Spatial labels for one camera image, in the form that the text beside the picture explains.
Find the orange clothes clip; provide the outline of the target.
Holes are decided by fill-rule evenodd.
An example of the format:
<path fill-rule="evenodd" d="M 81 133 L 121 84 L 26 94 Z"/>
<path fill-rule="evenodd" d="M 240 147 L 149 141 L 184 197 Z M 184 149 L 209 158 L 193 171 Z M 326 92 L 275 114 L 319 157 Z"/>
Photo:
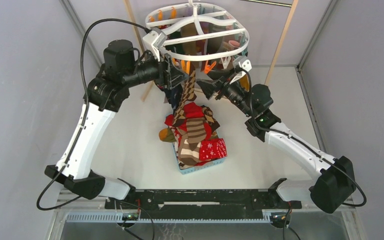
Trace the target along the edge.
<path fill-rule="evenodd" d="M 191 62 L 188 61 L 188 60 L 181 60 L 180 61 L 180 66 L 182 68 L 182 70 L 186 73 L 186 74 L 190 74 L 191 72 Z"/>

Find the navy santa sock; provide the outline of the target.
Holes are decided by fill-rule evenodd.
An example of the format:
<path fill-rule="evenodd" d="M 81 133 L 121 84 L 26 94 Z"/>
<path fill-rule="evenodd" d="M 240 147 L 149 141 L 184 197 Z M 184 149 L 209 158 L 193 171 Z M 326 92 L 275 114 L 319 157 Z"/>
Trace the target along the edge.
<path fill-rule="evenodd" d="M 165 93 L 165 97 L 168 103 L 171 105 L 172 110 L 175 111 L 179 107 L 180 100 L 182 97 L 182 93 L 183 93 L 182 86 L 178 85 L 172 89 L 164 88 L 163 91 Z"/>

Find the brown argyle sock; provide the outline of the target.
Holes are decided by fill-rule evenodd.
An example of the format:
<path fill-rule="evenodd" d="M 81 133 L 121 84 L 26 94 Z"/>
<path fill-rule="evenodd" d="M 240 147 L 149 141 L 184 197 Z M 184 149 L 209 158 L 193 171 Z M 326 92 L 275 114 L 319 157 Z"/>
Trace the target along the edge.
<path fill-rule="evenodd" d="M 179 127 L 186 120 L 184 107 L 187 101 L 193 102 L 195 94 L 196 71 L 193 70 L 189 79 L 183 84 L 183 91 L 177 109 L 173 112 L 172 126 Z"/>

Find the white round clip hanger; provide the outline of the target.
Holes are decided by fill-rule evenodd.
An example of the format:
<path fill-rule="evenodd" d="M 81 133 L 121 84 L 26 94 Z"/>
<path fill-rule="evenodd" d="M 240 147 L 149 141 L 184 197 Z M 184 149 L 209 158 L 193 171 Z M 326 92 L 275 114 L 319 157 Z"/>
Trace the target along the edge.
<path fill-rule="evenodd" d="M 167 35 L 160 50 L 161 59 L 165 55 L 176 60 L 202 62 L 217 59 L 230 59 L 247 52 L 250 35 L 247 29 L 226 9 L 206 2 L 174 4 L 158 8 L 145 18 L 145 26 L 151 30 L 158 28 Z M 192 53 L 177 53 L 169 48 L 185 44 L 209 45 L 210 40 L 223 43 L 237 42 L 228 49 L 217 48 L 215 52 L 204 50 Z"/>

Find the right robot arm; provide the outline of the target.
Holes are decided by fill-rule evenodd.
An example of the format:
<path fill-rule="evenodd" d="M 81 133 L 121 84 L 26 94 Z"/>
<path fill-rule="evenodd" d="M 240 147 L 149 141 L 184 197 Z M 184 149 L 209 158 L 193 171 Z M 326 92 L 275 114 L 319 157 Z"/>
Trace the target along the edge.
<path fill-rule="evenodd" d="M 281 178 L 275 182 L 269 194 L 273 207 L 311 201 L 332 214 L 357 190 L 353 163 L 345 156 L 337 158 L 317 149 L 290 130 L 270 110 L 273 99 L 268 86 L 255 84 L 246 91 L 225 77 L 198 79 L 197 84 L 208 99 L 226 97 L 248 117 L 245 125 L 252 136 L 281 150 L 310 176 L 310 180 Z"/>

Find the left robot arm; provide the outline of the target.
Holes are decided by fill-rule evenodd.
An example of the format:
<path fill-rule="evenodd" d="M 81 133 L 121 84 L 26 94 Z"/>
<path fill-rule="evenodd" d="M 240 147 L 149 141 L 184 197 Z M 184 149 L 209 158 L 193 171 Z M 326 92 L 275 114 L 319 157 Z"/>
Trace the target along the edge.
<path fill-rule="evenodd" d="M 165 54 L 160 59 L 135 58 L 137 48 L 131 41 L 120 39 L 108 44 L 103 51 L 104 63 L 98 74 L 86 85 L 81 116 L 62 158 L 48 165 L 44 173 L 72 193 L 92 200 L 96 197 L 116 199 L 123 208 L 136 203 L 132 186 L 121 179 L 95 173 L 92 161 L 101 138 L 129 95 L 129 89 L 155 82 L 163 89 L 173 89 L 189 78 Z"/>

